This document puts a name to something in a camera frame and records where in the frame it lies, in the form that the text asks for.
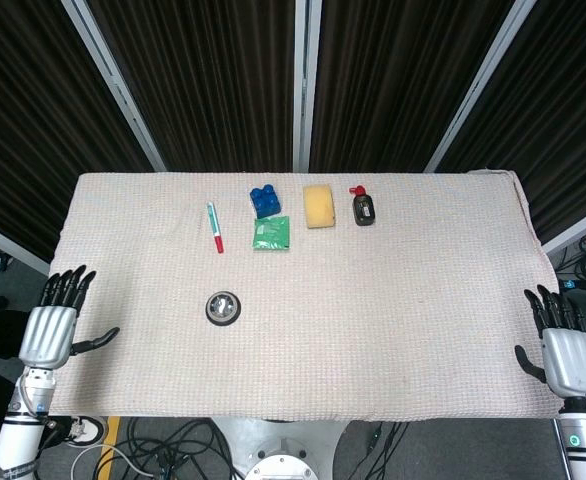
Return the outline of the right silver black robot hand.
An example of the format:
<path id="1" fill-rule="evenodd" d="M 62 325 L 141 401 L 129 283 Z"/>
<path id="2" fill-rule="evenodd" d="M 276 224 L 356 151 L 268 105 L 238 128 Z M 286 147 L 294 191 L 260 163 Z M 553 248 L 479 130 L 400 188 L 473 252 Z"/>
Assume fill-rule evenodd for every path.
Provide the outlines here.
<path id="1" fill-rule="evenodd" d="M 543 365 L 528 358 L 523 346 L 514 347 L 521 370 L 548 386 L 561 399 L 586 398 L 586 322 L 573 300 L 542 285 L 526 289 L 540 340 Z"/>

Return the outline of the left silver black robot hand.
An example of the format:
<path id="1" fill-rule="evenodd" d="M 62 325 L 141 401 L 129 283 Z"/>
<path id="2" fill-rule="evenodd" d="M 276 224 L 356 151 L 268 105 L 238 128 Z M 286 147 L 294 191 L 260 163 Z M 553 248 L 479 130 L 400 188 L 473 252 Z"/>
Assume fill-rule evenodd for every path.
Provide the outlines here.
<path id="1" fill-rule="evenodd" d="M 31 310 L 18 358 L 28 368 L 57 370 L 73 356 L 100 349 L 119 327 L 94 339 L 75 342 L 75 330 L 89 287 L 97 275 L 81 265 L 49 277 L 38 305 Z"/>

